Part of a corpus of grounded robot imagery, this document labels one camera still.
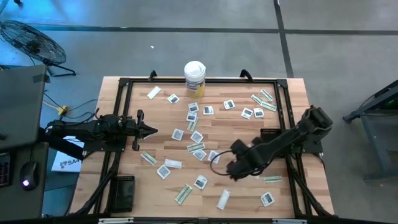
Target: concrete floor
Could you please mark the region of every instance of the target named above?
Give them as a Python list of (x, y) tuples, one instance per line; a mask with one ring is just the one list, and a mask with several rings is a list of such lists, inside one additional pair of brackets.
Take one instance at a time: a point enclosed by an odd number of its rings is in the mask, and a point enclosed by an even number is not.
[[(10, 1), (0, 21), (104, 27), (277, 28), (272, 0), (99, 1), (25, 0), (22, 9)], [(279, 2), (286, 29), (398, 30), (395, 0)], [(105, 75), (149, 75), (156, 70), (159, 75), (181, 76), (183, 66), (191, 60), (202, 61), (209, 76), (236, 76), (242, 68), (254, 77), (287, 76), (279, 34), (45, 33), (65, 49), (64, 66), (78, 72), (76, 77), (53, 78), (46, 86), (54, 100), (71, 107), (96, 98)], [(287, 35), (287, 44), (294, 77), (304, 78), (310, 102), (321, 106), (335, 122), (322, 141), (335, 213), (345, 218), (397, 223), (398, 181), (363, 182), (364, 174), (377, 171), (375, 153), (361, 122), (345, 124), (341, 117), (397, 79), (398, 36)], [(28, 56), (6, 42), (0, 42), (0, 49), (0, 64), (32, 64)], [(94, 109), (92, 103), (71, 116)], [(53, 109), (43, 107), (42, 126), (56, 118)], [(50, 161), (54, 155), (51, 151)], [(75, 174), (49, 172), (44, 213), (65, 213), (75, 179)]]

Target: black bracket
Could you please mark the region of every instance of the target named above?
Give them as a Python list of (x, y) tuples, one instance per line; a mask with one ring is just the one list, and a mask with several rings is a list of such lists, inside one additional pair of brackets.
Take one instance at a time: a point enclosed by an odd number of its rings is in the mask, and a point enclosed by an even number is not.
[(283, 88), (287, 88), (287, 80), (286, 79), (277, 79), (276, 82), (282, 86)]
[(120, 78), (119, 79), (119, 86), (123, 87), (130, 81), (130, 78)]
[(155, 72), (155, 70), (151, 71), (150, 75), (149, 75), (149, 81), (152, 82), (154, 80), (154, 77), (156, 77), (157, 74)]
[(246, 78), (248, 78), (248, 81), (253, 82), (252, 76), (250, 75), (250, 73), (246, 69), (242, 69), (241, 75), (239, 77), (240, 78), (246, 77)]

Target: black floor line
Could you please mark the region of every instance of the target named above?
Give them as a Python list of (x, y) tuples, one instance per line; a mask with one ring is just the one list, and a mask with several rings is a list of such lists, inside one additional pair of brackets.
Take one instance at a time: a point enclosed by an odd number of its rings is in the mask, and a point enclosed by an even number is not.
[[(279, 30), (284, 30), (284, 21), (282, 19), (282, 13), (280, 11), (279, 1), (274, 0), (276, 21), (278, 23)], [(280, 45), (282, 46), (282, 55), (284, 57), (286, 76), (287, 78), (294, 78), (292, 62), (290, 61), (289, 48), (287, 46), (286, 34), (284, 32), (279, 32)]]

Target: wooden tabletop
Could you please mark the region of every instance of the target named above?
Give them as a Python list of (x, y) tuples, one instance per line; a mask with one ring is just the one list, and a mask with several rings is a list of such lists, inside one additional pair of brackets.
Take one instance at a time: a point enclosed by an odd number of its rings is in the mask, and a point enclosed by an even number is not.
[[(104, 77), (97, 107), (99, 114), (113, 113), (114, 101), (118, 89), (120, 77)], [(301, 78), (288, 80), (291, 104), (295, 122), (301, 119), (301, 115), (308, 108), (308, 98), (304, 81)], [(160, 93), (150, 100), (147, 94), (153, 87), (161, 87)], [(158, 133), (141, 141), (141, 150), (134, 152), (131, 149), (133, 138), (128, 138), (126, 151), (122, 154), (118, 175), (134, 175), (136, 177), (136, 189), (134, 192), (134, 206), (131, 213), (118, 213), (122, 217), (228, 217), (228, 218), (287, 218), (293, 217), (292, 198), (289, 189), (286, 164), (283, 159), (276, 159), (261, 176), (281, 175), (282, 182), (266, 184), (263, 179), (246, 177), (237, 182), (229, 177), (214, 174), (209, 168), (207, 156), (199, 161), (187, 152), (187, 146), (194, 142), (190, 139), (192, 132), (187, 130), (186, 121), (188, 104), (197, 102), (200, 110), (199, 122), (196, 130), (203, 135), (206, 145), (205, 152), (211, 150), (222, 152), (228, 150), (237, 139), (246, 143), (259, 136), (260, 128), (279, 128), (276, 112), (264, 109), (265, 116), (262, 119), (241, 117), (243, 108), (258, 108), (250, 96), (259, 90), (265, 89), (275, 96), (272, 85), (259, 84), (215, 84), (207, 83), (205, 96), (200, 99), (192, 99), (187, 96), (184, 83), (135, 83), (132, 88), (132, 96), (129, 108), (129, 116), (136, 117), (137, 110), (142, 109), (147, 125), (159, 130)], [(170, 104), (167, 97), (176, 94), (180, 101)], [(122, 114), (126, 90), (122, 95), (122, 104), (119, 114)], [(286, 115), (285, 100), (282, 96), (284, 114)], [(233, 100), (236, 107), (225, 110), (223, 102)], [(204, 106), (213, 106), (214, 115), (203, 115)], [(182, 141), (171, 138), (175, 128), (184, 130)], [(148, 152), (157, 159), (152, 166), (140, 155)], [(93, 193), (100, 179), (101, 166), (104, 153), (93, 153), (83, 161), (77, 187), (73, 197), (71, 212), (81, 208)], [(182, 161), (182, 169), (170, 168), (171, 174), (166, 179), (161, 179), (156, 170), (164, 163), (165, 159)], [(232, 154), (224, 154), (220, 157), (215, 169), (225, 172), (226, 165), (233, 159)], [(317, 157), (304, 154), (303, 164), (307, 184), (314, 196), (333, 213), (325, 171)], [(204, 175), (208, 183), (203, 190), (193, 186), (198, 175)], [(193, 188), (191, 194), (179, 205), (174, 198), (188, 184)], [(300, 208), (304, 211), (301, 190), (298, 188)], [(224, 210), (216, 208), (222, 191), (231, 192)], [(271, 192), (275, 203), (264, 207), (260, 196)], [(106, 205), (108, 187), (104, 191), (101, 211)]]

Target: black cable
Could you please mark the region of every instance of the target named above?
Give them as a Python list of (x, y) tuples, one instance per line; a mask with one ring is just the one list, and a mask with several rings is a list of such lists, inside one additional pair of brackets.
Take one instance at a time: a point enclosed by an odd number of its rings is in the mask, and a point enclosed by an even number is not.
[(186, 223), (198, 223), (198, 219), (197, 218), (191, 218), (191, 219), (188, 219), (188, 220), (184, 220), (184, 221), (182, 221), (182, 222), (180, 222), (178, 224), (186, 224)]
[(79, 107), (81, 107), (81, 106), (86, 105), (87, 103), (91, 103), (92, 101), (98, 101), (98, 99), (89, 100), (89, 101), (87, 101), (86, 103), (83, 103), (83, 104), (81, 104), (80, 106), (77, 106), (77, 107), (75, 107), (75, 108), (73, 108), (73, 109), (70, 109), (70, 110), (68, 110), (68, 111), (71, 112), (71, 111), (73, 111), (73, 110), (75, 110), (75, 109), (77, 109), (77, 108), (79, 108)]
[(51, 97), (49, 97), (46, 93), (43, 93), (46, 97), (48, 97), (53, 103), (55, 103), (55, 105), (57, 105), (59, 108), (61, 108), (63, 110), (64, 113), (66, 113), (65, 109), (63, 109), (62, 106), (60, 106), (57, 102), (55, 102), (53, 99), (51, 99)]
[(32, 57), (31, 57), (29, 54), (28, 54), (28, 56), (29, 56), (29, 58), (31, 59), (32, 63), (33, 63), (34, 65), (36, 65), (35, 62), (33, 61)]
[(323, 165), (323, 170), (326, 170), (325, 162), (323, 161), (322, 157), (319, 156), (319, 154), (317, 154), (317, 153), (313, 153), (313, 155), (316, 156), (316, 157), (318, 157), (319, 160), (321, 160), (321, 163), (322, 163), (322, 165)]
[(66, 117), (66, 118), (69, 118), (69, 119), (78, 119), (78, 118), (81, 118), (82, 116), (84, 116), (84, 115), (86, 115), (86, 114), (93, 115), (92, 112), (86, 112), (86, 113), (83, 113), (82, 115), (77, 116), (77, 117), (69, 117), (69, 116), (66, 116), (66, 115), (62, 115), (62, 116), (63, 116), (63, 117)]
[(232, 150), (228, 150), (228, 151), (221, 152), (221, 153), (219, 153), (218, 155), (216, 155), (215, 157), (213, 157), (212, 160), (210, 161), (210, 169), (211, 169), (211, 171), (213, 171), (215, 174), (218, 174), (218, 175), (229, 175), (229, 174), (222, 174), (222, 173), (219, 173), (219, 172), (217, 172), (217, 171), (215, 171), (215, 170), (213, 169), (213, 161), (214, 161), (217, 157), (219, 157), (220, 155), (225, 154), (225, 153), (227, 153), (227, 152), (232, 152)]

